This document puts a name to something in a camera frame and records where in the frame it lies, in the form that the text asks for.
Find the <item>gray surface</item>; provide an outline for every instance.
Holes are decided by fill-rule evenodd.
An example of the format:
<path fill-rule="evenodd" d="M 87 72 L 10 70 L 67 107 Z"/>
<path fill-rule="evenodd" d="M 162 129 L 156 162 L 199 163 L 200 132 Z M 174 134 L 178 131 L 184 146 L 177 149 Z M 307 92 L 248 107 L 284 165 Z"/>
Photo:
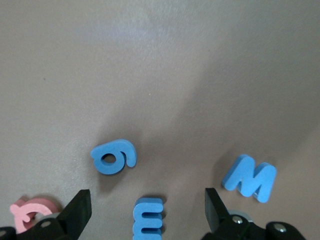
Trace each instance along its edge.
<path fill-rule="evenodd" d="M 320 222 L 319 1 L 0 2 L 0 226 L 20 196 L 65 206 L 91 190 L 81 240 L 132 238 L 161 196 L 163 239 L 199 240 L 205 187 L 264 227 L 307 239 Z M 99 174 L 96 145 L 125 138 L 135 168 Z M 239 154 L 278 169 L 271 199 L 221 187 Z"/>

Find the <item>silver screw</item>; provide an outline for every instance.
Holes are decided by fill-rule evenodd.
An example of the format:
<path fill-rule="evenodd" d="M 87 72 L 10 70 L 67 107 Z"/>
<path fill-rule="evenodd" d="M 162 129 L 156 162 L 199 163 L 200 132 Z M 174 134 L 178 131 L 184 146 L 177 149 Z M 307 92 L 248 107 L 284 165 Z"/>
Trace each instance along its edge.
<path fill-rule="evenodd" d="M 233 216 L 232 220 L 236 223 L 236 224 L 242 224 L 244 221 L 242 220 L 241 217 L 239 216 Z"/>
<path fill-rule="evenodd" d="M 7 233 L 7 231 L 5 231 L 5 230 L 0 231 L 0 237 L 6 235 L 6 233 Z"/>
<path fill-rule="evenodd" d="M 45 227 L 48 227 L 50 224 L 51 224 L 50 221 L 44 221 L 43 223 L 41 223 L 40 226 L 41 226 L 42 228 L 45 228 Z"/>
<path fill-rule="evenodd" d="M 277 230 L 278 230 L 279 232 L 281 232 L 281 233 L 284 233 L 284 232 L 287 231 L 286 227 L 283 226 L 283 225 L 280 224 L 280 223 L 275 223 L 273 226 L 274 226 L 275 229 L 277 229 Z"/>

